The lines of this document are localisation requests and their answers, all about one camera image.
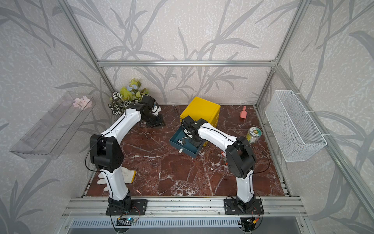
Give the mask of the teal drawer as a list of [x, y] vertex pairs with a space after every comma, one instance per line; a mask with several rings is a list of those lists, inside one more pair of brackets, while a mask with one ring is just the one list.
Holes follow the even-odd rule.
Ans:
[[203, 148], [203, 142], [198, 143], [197, 146], [191, 143], [191, 139], [186, 136], [181, 125], [175, 134], [170, 138], [169, 143], [171, 146], [176, 148], [179, 153], [184, 153], [191, 158], [195, 159], [198, 153]]

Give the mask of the yellow drawer cabinet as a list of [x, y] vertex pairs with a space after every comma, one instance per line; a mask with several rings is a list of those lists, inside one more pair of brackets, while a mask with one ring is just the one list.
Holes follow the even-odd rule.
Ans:
[[213, 143], [220, 149], [224, 149], [224, 133], [216, 129], [221, 106], [200, 97], [195, 97], [183, 111], [181, 118], [191, 116], [195, 121], [204, 119], [205, 123], [198, 129], [198, 134], [203, 140]]

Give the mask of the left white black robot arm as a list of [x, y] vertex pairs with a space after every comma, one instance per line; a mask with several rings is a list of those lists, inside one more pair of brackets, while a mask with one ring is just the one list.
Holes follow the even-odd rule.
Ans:
[[125, 207], [131, 203], [131, 195], [122, 173], [124, 155], [120, 144], [127, 133], [139, 122], [148, 127], [163, 124], [161, 107], [154, 101], [134, 103], [119, 119], [100, 135], [90, 138], [90, 161], [103, 176], [109, 189], [109, 203]]

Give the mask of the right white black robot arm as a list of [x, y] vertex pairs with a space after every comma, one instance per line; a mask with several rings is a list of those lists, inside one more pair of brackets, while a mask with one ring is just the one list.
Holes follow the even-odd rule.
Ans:
[[194, 121], [187, 116], [182, 120], [181, 125], [192, 144], [199, 145], [208, 141], [224, 152], [228, 169], [236, 177], [238, 203], [252, 205], [255, 199], [253, 174], [257, 159], [248, 140], [244, 136], [228, 135], [204, 119]]

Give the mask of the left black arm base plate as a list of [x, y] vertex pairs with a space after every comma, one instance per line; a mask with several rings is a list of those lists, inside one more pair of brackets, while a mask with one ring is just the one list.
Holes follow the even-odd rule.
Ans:
[[108, 199], [108, 207], [106, 215], [135, 215], [142, 216], [146, 213], [148, 204], [147, 199], [131, 199], [118, 201], [111, 198]]

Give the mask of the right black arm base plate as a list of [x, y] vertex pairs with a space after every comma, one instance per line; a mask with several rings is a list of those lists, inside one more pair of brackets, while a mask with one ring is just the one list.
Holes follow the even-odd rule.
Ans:
[[263, 215], [264, 208], [261, 199], [252, 198], [244, 203], [238, 198], [229, 197], [224, 199], [226, 215]]

